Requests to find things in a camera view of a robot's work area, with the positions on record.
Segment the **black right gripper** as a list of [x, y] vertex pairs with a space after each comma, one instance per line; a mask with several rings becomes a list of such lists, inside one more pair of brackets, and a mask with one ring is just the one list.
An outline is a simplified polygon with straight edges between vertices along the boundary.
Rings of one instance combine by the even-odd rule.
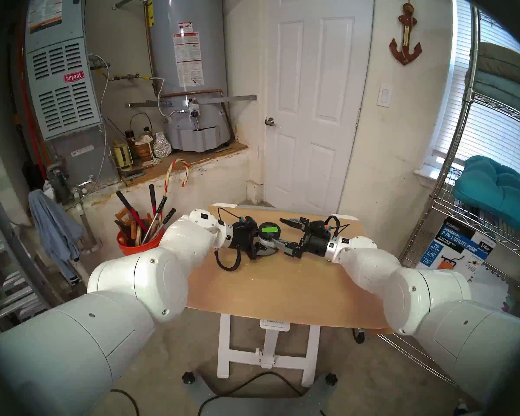
[[272, 238], [275, 248], [290, 257], [301, 258], [305, 252], [325, 257], [331, 239], [331, 225], [326, 223], [309, 223], [307, 218], [280, 218], [279, 221], [291, 228], [304, 230], [304, 235], [299, 243]]

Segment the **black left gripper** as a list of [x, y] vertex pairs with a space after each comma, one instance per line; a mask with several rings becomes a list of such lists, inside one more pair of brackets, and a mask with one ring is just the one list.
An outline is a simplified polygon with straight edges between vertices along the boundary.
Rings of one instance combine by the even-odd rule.
[[241, 252], [250, 260], [255, 260], [257, 257], [274, 255], [278, 251], [276, 247], [254, 244], [254, 238], [261, 234], [261, 230], [253, 218], [239, 218], [233, 223], [232, 230], [232, 248], [236, 250], [237, 260], [241, 259]]

